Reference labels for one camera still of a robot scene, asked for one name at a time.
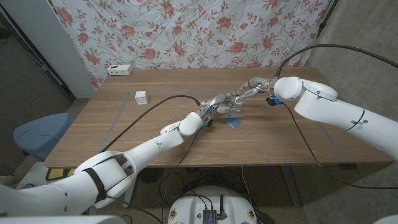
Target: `pink rose pattern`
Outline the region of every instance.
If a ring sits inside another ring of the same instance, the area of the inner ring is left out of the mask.
[[[52,3],[98,88],[115,63],[134,69],[279,66],[315,43],[328,5],[328,0],[253,0],[255,7],[244,7],[243,1]],[[309,55],[288,66],[304,65]]]
[[[153,60],[156,58],[156,51],[155,49],[145,49],[144,57],[148,60]]]

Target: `black wire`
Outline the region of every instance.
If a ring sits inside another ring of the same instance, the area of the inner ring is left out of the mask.
[[[197,195],[192,189],[191,189],[191,191],[192,191],[192,193],[193,193],[195,196],[197,196],[198,198],[200,198],[200,200],[205,204],[205,208],[206,208],[206,210],[207,210],[207,204],[205,203],[205,201],[204,201],[199,195]],[[210,199],[207,198],[207,200],[210,201],[211,209],[213,209],[213,203],[211,202]]]
[[[155,104],[153,107],[149,108],[147,111],[145,111],[143,114],[141,114],[140,117],[138,117],[135,121],[133,121],[124,131],[122,131],[120,134],[118,134],[118,135],[116,136],[116,138],[114,138],[107,146],[105,146],[105,148],[103,148],[103,149],[101,150],[101,152],[104,152],[104,151],[106,151],[109,147],[111,147],[113,143],[115,143],[124,133],[126,133],[126,131],[128,131],[133,125],[135,125],[135,124],[136,124],[143,116],[145,116],[148,112],[150,112],[151,110],[153,110],[155,107],[161,105],[161,104],[164,103],[165,101],[167,101],[167,100],[169,100],[169,99],[172,99],[172,98],[176,98],[176,97],[186,97],[186,98],[193,99],[193,100],[195,100],[195,103],[196,103],[198,106],[200,106],[200,102],[199,102],[196,98],[194,98],[194,97],[192,97],[192,96],[187,96],[187,95],[175,95],[175,96],[167,97],[166,99],[164,99],[164,100],[158,102],[158,103]]]
[[[295,57],[296,55],[298,55],[298,54],[301,53],[301,52],[304,52],[304,51],[306,51],[306,50],[309,50],[309,49],[312,49],[312,48],[315,48],[315,47],[336,47],[336,48],[354,50],[354,51],[361,52],[361,53],[364,53],[364,54],[366,54],[366,55],[372,56],[372,57],[374,57],[374,58],[377,58],[377,59],[379,59],[379,60],[381,60],[381,61],[383,61],[383,62],[386,62],[386,63],[388,63],[388,64],[394,66],[395,68],[398,68],[398,63],[395,63],[395,62],[393,62],[392,60],[386,59],[386,58],[384,58],[384,57],[382,57],[382,56],[380,56],[380,55],[377,55],[377,54],[375,54],[375,53],[368,52],[367,50],[359,49],[359,48],[357,48],[357,47],[351,47],[351,46],[341,45],[341,44],[315,44],[315,45],[311,45],[311,46],[305,47],[305,48],[299,50],[298,52],[292,54],[292,55],[291,55],[290,57],[288,57],[287,59],[285,59],[285,60],[280,64],[280,66],[279,66],[279,68],[278,68],[278,71],[276,71],[275,77],[276,77],[276,78],[279,78],[280,72],[282,71],[282,67],[283,67],[290,59],[292,59],[293,57]]]
[[[398,187],[366,187],[366,186],[359,186],[359,185],[349,184],[349,183],[347,183],[347,182],[345,182],[345,181],[343,181],[343,180],[340,180],[339,178],[335,177],[334,175],[331,175],[331,174],[330,174],[328,171],[326,171],[326,170],[322,167],[322,165],[318,162],[318,159],[315,157],[314,153],[312,152],[312,149],[311,149],[310,145],[308,144],[308,142],[307,142],[307,140],[305,139],[303,133],[301,132],[301,130],[300,130],[300,128],[299,128],[299,126],[298,126],[298,124],[297,124],[297,122],[296,122],[296,120],[295,120],[295,118],[294,118],[294,115],[293,115],[292,111],[290,110],[290,108],[289,108],[285,103],[282,103],[282,104],[285,105],[285,107],[288,109],[290,115],[292,115],[294,124],[296,125],[296,127],[297,127],[297,129],[298,129],[298,131],[299,131],[299,133],[300,133],[300,135],[301,135],[301,137],[303,138],[305,144],[307,145],[308,149],[310,150],[312,157],[315,159],[315,161],[317,162],[318,166],[319,166],[326,174],[328,174],[331,178],[337,180],[338,182],[340,182],[340,183],[342,183],[342,184],[346,184],[346,185],[349,185],[349,186],[352,186],[352,187],[356,187],[356,188],[360,188],[360,189],[374,189],[374,190],[394,190],[394,189],[398,189]]]
[[[157,218],[157,217],[156,217],[154,214],[152,214],[151,212],[147,212],[147,211],[145,211],[144,209],[141,209],[141,208],[139,208],[139,207],[133,206],[132,204],[125,202],[123,199],[120,199],[120,198],[117,198],[117,197],[112,197],[112,196],[106,196],[106,197],[107,197],[107,198],[111,198],[111,199],[115,199],[115,200],[120,200],[120,201],[122,201],[123,203],[125,203],[126,205],[128,205],[129,207],[132,207],[132,208],[134,208],[134,209],[136,209],[136,210],[138,210],[138,211],[140,211],[140,212],[144,212],[144,213],[146,213],[146,214],[152,216],[153,218],[155,218],[159,223],[162,223],[162,222],[159,220],[159,218]]]
[[[123,217],[129,217],[130,218],[130,224],[132,224],[132,218],[131,218],[130,215],[122,215],[122,216],[120,216],[120,218],[123,218]]]
[[[181,176],[180,174],[178,174],[178,173],[174,173],[174,174],[180,176],[181,181],[182,181],[182,185],[185,186],[185,182],[184,182],[184,179],[182,178],[182,176]],[[158,186],[158,188],[157,188],[157,190],[158,190],[158,192],[159,192],[159,195],[160,195],[161,199],[162,199],[162,200],[166,203],[166,205],[168,205],[169,207],[171,207],[171,205],[170,205],[169,203],[167,203],[167,202],[164,200],[164,198],[163,198],[163,196],[162,196],[162,191],[160,190],[160,187],[162,186],[163,181],[164,181],[166,178],[170,177],[171,175],[173,175],[173,174],[169,174],[169,175],[165,176],[165,177],[160,181],[159,186]]]
[[[193,143],[195,142],[195,139],[197,138],[197,136],[198,136],[198,134],[199,134],[199,132],[200,132],[201,130],[202,130],[202,128],[199,129],[199,131],[196,133],[195,137],[193,137],[193,140],[192,140],[192,142],[191,142],[191,145],[189,146],[189,148],[188,148],[187,152],[185,153],[185,155],[182,157],[181,161],[175,166],[175,168],[174,168],[172,174],[175,173],[175,171],[177,170],[178,166],[182,163],[182,161],[183,161],[183,160],[185,159],[185,157],[188,155],[189,150],[191,149]],[[166,200],[166,193],[167,193],[167,188],[169,187],[169,183],[170,183],[170,179],[169,179],[169,181],[167,181],[166,189],[164,190],[163,204],[162,204],[162,223],[163,223],[163,208],[164,208],[164,204],[165,204],[165,200]]]

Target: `black cable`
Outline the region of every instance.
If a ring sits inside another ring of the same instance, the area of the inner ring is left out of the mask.
[[[129,217],[130,218],[130,224],[132,224],[132,218],[131,218],[130,215],[122,215],[122,216],[120,216],[120,218],[123,218],[123,217]]]
[[[181,176],[180,174],[178,174],[178,173],[174,173],[174,174],[177,175],[177,176],[179,176],[179,177],[181,178],[182,185],[185,186],[185,182],[184,182],[184,179],[182,178],[182,176]],[[162,183],[163,183],[163,181],[164,181],[166,178],[168,178],[168,177],[170,177],[171,175],[174,175],[174,174],[169,174],[169,175],[165,176],[165,177],[160,181],[159,186],[158,186],[158,188],[157,188],[157,190],[158,190],[158,192],[159,192],[159,195],[160,195],[161,199],[162,199],[164,202],[165,202],[165,200],[164,200],[164,198],[163,198],[163,196],[162,196],[162,191],[160,190],[160,187],[162,186]]]
[[[300,130],[300,128],[299,128],[299,126],[298,126],[298,124],[297,124],[297,122],[296,122],[296,120],[295,120],[295,118],[294,118],[294,115],[293,115],[292,111],[290,110],[290,108],[289,108],[285,103],[282,103],[282,104],[285,105],[285,107],[288,109],[290,115],[292,115],[294,124],[296,125],[296,127],[297,127],[297,129],[298,129],[298,131],[299,131],[299,133],[300,133],[300,135],[301,135],[301,137],[303,138],[305,144],[307,145],[308,149],[310,150],[312,157],[315,159],[315,161],[317,162],[318,166],[319,166],[326,174],[328,174],[331,178],[337,180],[338,182],[340,182],[340,183],[342,183],[342,184],[346,184],[346,185],[349,185],[349,186],[352,186],[352,187],[356,187],[356,188],[360,188],[360,189],[374,189],[374,190],[394,190],[394,189],[398,189],[398,187],[366,187],[366,186],[359,186],[359,185],[355,185],[355,184],[349,184],[349,183],[347,183],[347,182],[345,182],[345,181],[343,181],[343,180],[340,180],[339,178],[335,177],[334,175],[331,175],[331,174],[330,174],[328,171],[326,171],[326,170],[322,167],[322,165],[318,162],[318,159],[315,157],[314,153],[312,152],[312,149],[311,149],[310,145],[308,144],[308,142],[307,142],[307,140],[305,139],[303,133],[301,132],[301,130]]]
[[[151,212],[147,212],[147,211],[145,211],[144,209],[141,209],[141,208],[139,208],[139,207],[133,206],[132,204],[125,202],[123,199],[120,199],[120,198],[117,198],[117,197],[112,197],[112,196],[106,196],[106,197],[107,197],[107,198],[111,198],[111,199],[115,199],[115,200],[120,200],[120,201],[122,201],[123,203],[125,203],[126,205],[128,205],[129,207],[132,207],[133,209],[136,209],[136,210],[138,210],[138,211],[140,211],[140,212],[144,212],[144,213],[146,213],[146,214],[152,216],[153,218],[155,218],[159,223],[162,223],[162,222],[159,220],[159,218],[157,218],[157,217],[156,217],[154,214],[152,214]]]
[[[327,7],[327,9],[326,9],[326,11],[329,10],[329,11],[328,11],[328,14],[326,14],[324,20],[321,22],[321,24],[319,24],[319,31],[318,31],[317,38],[318,38],[319,35],[321,34],[323,28],[325,28],[326,23],[328,22],[329,17],[330,17],[330,15],[331,15],[331,13],[333,12],[333,10],[335,10],[335,7],[336,7],[338,1],[339,1],[339,0],[334,0],[334,1],[333,1],[333,4],[331,5],[330,10],[329,10],[329,6],[330,6],[330,3],[329,3],[329,5],[328,5],[328,7]]]
[[[153,110],[155,107],[161,105],[161,104],[164,103],[165,101],[167,101],[167,100],[169,100],[169,99],[172,99],[172,98],[176,98],[176,97],[186,97],[186,98],[193,99],[193,100],[195,100],[195,103],[196,103],[198,106],[200,106],[200,102],[199,102],[196,98],[194,98],[194,97],[192,97],[192,96],[187,96],[187,95],[175,95],[175,96],[167,97],[166,99],[164,99],[164,100],[158,102],[158,103],[155,104],[153,107],[149,108],[147,111],[145,111],[143,114],[141,114],[140,117],[138,117],[135,121],[133,121],[124,131],[122,131],[120,134],[118,134],[118,135],[116,136],[116,138],[114,138],[107,146],[105,146],[105,148],[103,148],[103,149],[101,150],[101,152],[104,152],[104,151],[106,151],[109,147],[111,147],[113,143],[115,143],[124,133],[126,133],[126,131],[128,131],[133,125],[135,125],[135,124],[136,124],[143,116],[145,116],[148,112],[150,112],[151,110]]]
[[[398,68],[398,63],[395,63],[395,62],[393,62],[392,60],[386,59],[386,58],[384,58],[384,57],[382,57],[382,56],[380,56],[380,55],[377,55],[377,54],[375,54],[375,53],[368,52],[367,50],[359,49],[359,48],[357,48],[357,47],[351,47],[351,46],[341,45],[341,44],[315,44],[315,45],[311,45],[311,46],[305,47],[305,48],[299,50],[298,52],[292,54],[292,55],[289,56],[287,59],[285,59],[285,60],[280,64],[280,66],[279,66],[279,68],[278,68],[278,71],[276,71],[275,77],[276,77],[276,78],[279,78],[280,72],[282,71],[282,67],[283,67],[290,59],[294,58],[296,55],[298,55],[298,54],[301,53],[301,52],[304,52],[304,51],[306,51],[306,50],[309,50],[309,49],[312,49],[312,48],[315,48],[315,47],[336,47],[336,48],[354,50],[354,51],[361,52],[361,53],[364,53],[364,54],[366,54],[366,55],[372,56],[372,57],[374,57],[374,58],[377,58],[377,59],[379,59],[379,60],[381,60],[381,61],[383,61],[383,62],[388,63],[389,65],[394,66],[395,68]]]
[[[175,173],[175,171],[177,170],[178,166],[182,163],[182,161],[183,161],[183,160],[185,159],[185,157],[188,155],[189,150],[191,149],[193,143],[195,142],[195,139],[197,138],[197,136],[198,136],[198,134],[199,134],[199,132],[200,132],[201,130],[202,130],[202,128],[199,129],[199,131],[197,131],[195,137],[193,137],[193,140],[192,140],[192,142],[191,142],[191,145],[189,146],[189,148],[188,148],[187,152],[185,153],[185,155],[182,157],[181,161],[175,166],[175,168],[174,168],[172,174]],[[164,203],[165,203],[165,201],[166,201],[166,193],[167,193],[167,188],[169,187],[169,183],[170,183],[170,179],[169,179],[169,181],[167,181],[166,189],[164,190],[163,204],[162,204],[162,223],[163,223],[163,208],[164,208]]]

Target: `white power strip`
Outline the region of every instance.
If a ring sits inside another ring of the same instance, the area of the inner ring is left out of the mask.
[[[110,75],[130,75],[132,65],[110,65],[108,72]]]

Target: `blue chair seat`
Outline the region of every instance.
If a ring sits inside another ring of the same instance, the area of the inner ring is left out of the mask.
[[[36,119],[14,130],[14,142],[25,152],[44,161],[72,125],[68,113]]]

